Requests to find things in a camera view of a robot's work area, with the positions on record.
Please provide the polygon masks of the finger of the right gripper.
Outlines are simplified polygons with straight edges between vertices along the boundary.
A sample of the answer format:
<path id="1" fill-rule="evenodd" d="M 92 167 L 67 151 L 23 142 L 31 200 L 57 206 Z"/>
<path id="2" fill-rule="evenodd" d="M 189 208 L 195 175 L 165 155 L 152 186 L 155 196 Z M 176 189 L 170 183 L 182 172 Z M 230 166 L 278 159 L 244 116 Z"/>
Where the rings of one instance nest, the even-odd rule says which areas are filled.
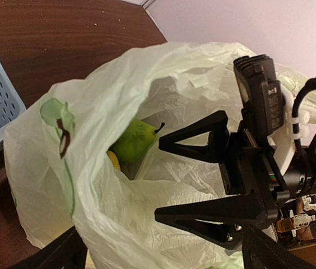
<path id="1" fill-rule="evenodd" d="M 223 163 L 229 139 L 227 122 L 226 112 L 219 110 L 160 137 L 159 149 L 207 163 Z"/>
<path id="2" fill-rule="evenodd" d="M 249 225 L 269 226 L 256 193 L 157 208 L 155 220 L 229 250 L 237 249 Z"/>

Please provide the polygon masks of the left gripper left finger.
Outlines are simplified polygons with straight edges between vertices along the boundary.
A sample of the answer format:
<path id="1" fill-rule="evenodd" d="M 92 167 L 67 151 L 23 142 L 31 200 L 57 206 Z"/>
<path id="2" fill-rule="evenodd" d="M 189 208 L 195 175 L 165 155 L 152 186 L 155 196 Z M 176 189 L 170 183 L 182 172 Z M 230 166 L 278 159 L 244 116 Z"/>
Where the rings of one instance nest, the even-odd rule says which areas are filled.
<path id="1" fill-rule="evenodd" d="M 73 226 L 46 247 L 15 264 L 15 269 L 85 268 L 87 246 Z"/>

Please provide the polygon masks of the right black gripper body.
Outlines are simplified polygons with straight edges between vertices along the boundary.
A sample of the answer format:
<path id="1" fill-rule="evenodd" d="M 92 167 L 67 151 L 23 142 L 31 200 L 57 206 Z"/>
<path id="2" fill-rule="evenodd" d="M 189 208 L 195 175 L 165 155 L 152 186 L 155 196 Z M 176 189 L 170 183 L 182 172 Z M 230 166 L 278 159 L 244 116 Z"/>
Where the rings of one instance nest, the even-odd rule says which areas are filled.
<path id="1" fill-rule="evenodd" d="M 246 114 L 236 133 L 227 130 L 227 115 L 218 112 L 218 163 L 229 198 L 218 201 L 218 231 L 236 233 L 237 226 L 263 229 L 277 219 L 291 198 L 316 192 L 316 135 L 288 163 L 277 161 L 267 137 L 282 128 L 284 113 Z"/>

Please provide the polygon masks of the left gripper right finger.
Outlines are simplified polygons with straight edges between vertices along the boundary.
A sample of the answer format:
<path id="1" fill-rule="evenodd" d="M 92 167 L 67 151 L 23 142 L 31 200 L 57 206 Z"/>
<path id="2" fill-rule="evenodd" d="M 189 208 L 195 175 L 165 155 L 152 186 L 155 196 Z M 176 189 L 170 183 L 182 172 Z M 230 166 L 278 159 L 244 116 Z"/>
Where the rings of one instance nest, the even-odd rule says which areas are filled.
<path id="1" fill-rule="evenodd" d="M 245 269 L 316 268 L 292 254 L 253 225 L 248 226 L 245 230 L 242 253 Z"/>

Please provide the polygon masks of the light green plastic bag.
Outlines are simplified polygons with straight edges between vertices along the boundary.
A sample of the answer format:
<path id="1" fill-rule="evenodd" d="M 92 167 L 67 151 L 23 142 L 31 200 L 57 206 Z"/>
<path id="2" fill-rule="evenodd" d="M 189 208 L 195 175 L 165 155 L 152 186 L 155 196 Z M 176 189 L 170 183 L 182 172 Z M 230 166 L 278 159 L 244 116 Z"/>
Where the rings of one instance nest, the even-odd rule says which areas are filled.
<path id="1" fill-rule="evenodd" d="M 159 149 L 159 138 L 214 112 L 229 133 L 243 121 L 237 58 L 258 56 L 239 43 L 166 43 L 136 48 L 86 78 L 53 85 L 4 132 L 7 177 L 28 241 L 44 248 L 75 227 L 96 268 L 212 268 L 226 248 L 155 220 L 161 207 L 230 197 L 219 163 Z M 291 116 L 310 113 L 316 135 L 316 78 L 275 64 L 294 97 Z M 133 119 L 163 129 L 139 162 L 107 156 Z"/>

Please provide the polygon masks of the light green fruit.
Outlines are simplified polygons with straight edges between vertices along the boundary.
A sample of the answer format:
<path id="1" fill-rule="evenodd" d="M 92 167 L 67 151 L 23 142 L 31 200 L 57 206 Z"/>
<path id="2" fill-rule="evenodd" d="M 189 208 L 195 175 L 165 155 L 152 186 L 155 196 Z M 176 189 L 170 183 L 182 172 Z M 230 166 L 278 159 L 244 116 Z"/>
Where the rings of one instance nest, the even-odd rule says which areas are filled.
<path id="1" fill-rule="evenodd" d="M 157 134 L 163 129 L 162 122 L 158 128 L 139 119 L 133 119 L 122 135 L 111 146 L 119 161 L 127 164 L 139 162 L 156 141 Z"/>

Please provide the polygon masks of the yellow fruit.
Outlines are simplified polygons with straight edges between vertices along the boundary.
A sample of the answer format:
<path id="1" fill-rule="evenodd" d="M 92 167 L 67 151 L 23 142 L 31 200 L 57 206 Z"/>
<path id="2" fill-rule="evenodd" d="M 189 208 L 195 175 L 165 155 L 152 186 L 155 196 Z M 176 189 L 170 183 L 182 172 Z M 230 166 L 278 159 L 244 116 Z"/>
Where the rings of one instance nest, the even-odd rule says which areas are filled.
<path id="1" fill-rule="evenodd" d="M 109 150 L 109 151 L 107 151 L 107 156 L 110 159 L 113 167 L 117 170 L 121 170 L 119 160 L 118 160 L 116 154 Z"/>

